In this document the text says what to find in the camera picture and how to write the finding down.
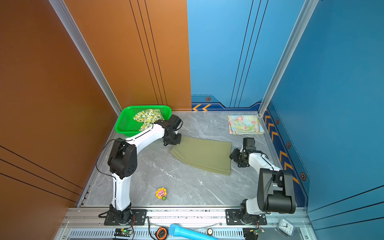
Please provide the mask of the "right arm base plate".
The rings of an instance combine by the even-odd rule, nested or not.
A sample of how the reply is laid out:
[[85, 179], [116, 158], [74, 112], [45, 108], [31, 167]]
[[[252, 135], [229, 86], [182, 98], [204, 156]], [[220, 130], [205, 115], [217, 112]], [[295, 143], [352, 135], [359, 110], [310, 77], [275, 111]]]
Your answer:
[[268, 224], [265, 215], [241, 215], [239, 209], [226, 209], [227, 225], [266, 226]]

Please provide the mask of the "olive green skirt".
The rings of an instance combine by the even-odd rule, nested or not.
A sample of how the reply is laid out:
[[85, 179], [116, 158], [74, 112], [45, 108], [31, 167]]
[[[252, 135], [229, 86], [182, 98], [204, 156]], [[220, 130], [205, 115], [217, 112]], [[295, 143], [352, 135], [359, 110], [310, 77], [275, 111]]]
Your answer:
[[171, 149], [171, 154], [191, 167], [229, 176], [231, 149], [230, 142], [183, 136], [181, 143]]

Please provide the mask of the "pastel floral skirt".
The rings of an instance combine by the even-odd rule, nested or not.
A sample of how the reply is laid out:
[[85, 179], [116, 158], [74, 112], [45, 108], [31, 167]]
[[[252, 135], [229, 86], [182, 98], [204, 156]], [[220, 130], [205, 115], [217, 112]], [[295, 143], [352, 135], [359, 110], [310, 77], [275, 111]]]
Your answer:
[[228, 115], [231, 135], [262, 135], [265, 133], [257, 115]]

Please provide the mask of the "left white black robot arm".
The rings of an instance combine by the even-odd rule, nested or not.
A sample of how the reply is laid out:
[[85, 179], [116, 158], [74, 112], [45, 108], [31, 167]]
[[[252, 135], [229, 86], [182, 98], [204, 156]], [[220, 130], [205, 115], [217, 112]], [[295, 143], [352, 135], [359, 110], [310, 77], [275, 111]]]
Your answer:
[[183, 121], [176, 115], [168, 120], [157, 120], [141, 133], [117, 139], [112, 146], [108, 166], [113, 177], [113, 199], [106, 213], [104, 225], [132, 225], [134, 223], [130, 198], [131, 178], [138, 168], [138, 153], [151, 143], [162, 139], [165, 146], [178, 145], [182, 135], [178, 130]]

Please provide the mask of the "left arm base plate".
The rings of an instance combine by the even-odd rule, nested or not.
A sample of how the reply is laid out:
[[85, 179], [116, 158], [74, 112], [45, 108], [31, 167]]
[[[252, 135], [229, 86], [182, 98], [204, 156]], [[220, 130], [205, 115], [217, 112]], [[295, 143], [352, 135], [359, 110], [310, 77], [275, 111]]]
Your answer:
[[133, 209], [118, 213], [109, 210], [106, 214], [105, 226], [143, 226], [147, 219], [147, 210]]

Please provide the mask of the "yellow green patterned skirt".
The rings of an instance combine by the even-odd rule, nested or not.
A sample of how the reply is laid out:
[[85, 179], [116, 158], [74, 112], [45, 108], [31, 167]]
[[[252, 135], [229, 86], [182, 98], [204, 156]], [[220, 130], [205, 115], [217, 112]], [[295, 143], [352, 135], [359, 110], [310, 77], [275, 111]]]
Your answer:
[[139, 131], [142, 132], [152, 126], [158, 120], [164, 120], [164, 117], [160, 110], [146, 109], [134, 116], [134, 120], [138, 123], [142, 123]]

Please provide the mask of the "green plastic basket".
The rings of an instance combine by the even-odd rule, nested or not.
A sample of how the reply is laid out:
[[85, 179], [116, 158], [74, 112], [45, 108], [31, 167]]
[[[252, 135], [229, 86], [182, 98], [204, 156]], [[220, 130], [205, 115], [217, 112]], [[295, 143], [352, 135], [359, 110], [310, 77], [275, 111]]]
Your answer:
[[127, 137], [132, 137], [140, 133], [139, 129], [142, 123], [138, 123], [134, 120], [134, 116], [146, 109], [160, 110], [164, 120], [168, 120], [172, 115], [172, 109], [169, 106], [130, 106], [122, 110], [117, 123], [115, 125], [115, 131], [119, 134], [123, 134]]

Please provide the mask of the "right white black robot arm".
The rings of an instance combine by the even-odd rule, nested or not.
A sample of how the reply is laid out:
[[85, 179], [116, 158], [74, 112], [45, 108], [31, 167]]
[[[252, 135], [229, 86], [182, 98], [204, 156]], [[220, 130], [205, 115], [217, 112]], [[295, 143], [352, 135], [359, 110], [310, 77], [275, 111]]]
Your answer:
[[296, 198], [291, 172], [274, 165], [269, 157], [256, 148], [255, 139], [243, 138], [241, 149], [230, 154], [239, 168], [251, 167], [259, 176], [257, 196], [240, 204], [238, 218], [246, 225], [254, 225], [266, 214], [294, 214]]

